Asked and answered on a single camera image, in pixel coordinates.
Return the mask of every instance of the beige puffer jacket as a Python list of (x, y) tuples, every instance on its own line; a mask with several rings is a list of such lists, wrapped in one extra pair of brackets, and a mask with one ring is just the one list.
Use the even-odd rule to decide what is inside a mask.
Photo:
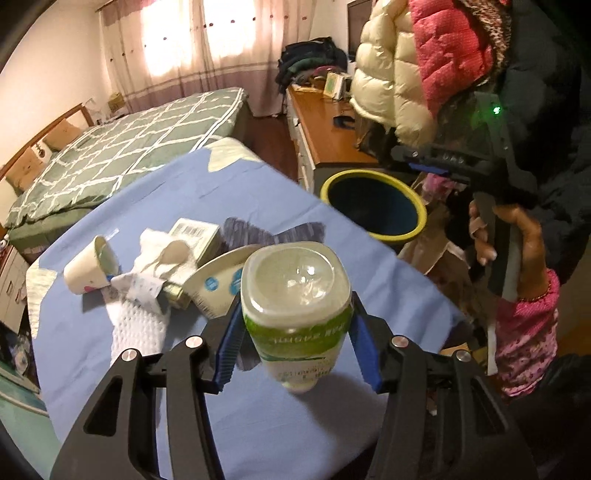
[(437, 127), (423, 95), (407, 0), (378, 0), (361, 32), (356, 60), (355, 111), (394, 127), (400, 143), (431, 142)]

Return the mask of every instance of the curtain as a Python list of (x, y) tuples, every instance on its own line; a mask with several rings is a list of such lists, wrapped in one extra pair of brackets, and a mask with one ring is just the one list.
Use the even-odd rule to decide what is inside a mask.
[(117, 0), (101, 10), (109, 77), (137, 112), (243, 87), (255, 116), (281, 111), (283, 47), (309, 39), (316, 0)]

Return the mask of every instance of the wooden headboard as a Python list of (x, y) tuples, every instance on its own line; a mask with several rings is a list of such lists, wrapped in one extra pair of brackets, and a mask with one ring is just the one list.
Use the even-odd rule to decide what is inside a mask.
[(90, 113), (88, 113), (88, 109), (84, 105), (80, 103), (75, 107), (70, 108), (66, 113), (61, 114), (53, 122), (47, 125), (43, 130), (41, 130), (37, 135), (30, 139), (10, 160), (8, 160), (8, 162), (2, 168), (0, 168), (0, 180), (2, 180), (6, 176), (8, 170), (11, 169), (11, 167), (16, 163), (16, 161), (19, 158), (21, 158), (21, 156), (23, 155), (23, 153), (25, 153), (27, 148), (30, 148), (40, 140), (43, 140), (43, 137), (45, 137), (49, 132), (51, 132), (62, 120), (70, 118), (72, 115), (78, 112), (81, 112), (82, 115), (84, 115), (84, 119), (86, 120), (86, 123), (89, 127), (92, 127), (94, 125), (92, 117), (90, 116)]

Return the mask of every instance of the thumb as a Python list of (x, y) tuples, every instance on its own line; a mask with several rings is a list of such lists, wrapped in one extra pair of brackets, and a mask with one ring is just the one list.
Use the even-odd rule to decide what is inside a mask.
[(538, 222), (532, 219), (519, 205), (498, 205), (492, 211), (504, 222), (517, 225), (523, 233), (524, 240), (541, 238), (541, 227)]

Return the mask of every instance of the window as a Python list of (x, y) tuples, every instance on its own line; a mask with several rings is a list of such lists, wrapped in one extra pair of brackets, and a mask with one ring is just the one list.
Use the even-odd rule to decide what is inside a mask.
[(214, 58), (237, 56), (252, 49), (256, 37), (254, 0), (203, 0), (203, 8)]
[(141, 11), (145, 59), (153, 76), (191, 63), (190, 1), (158, 0)]

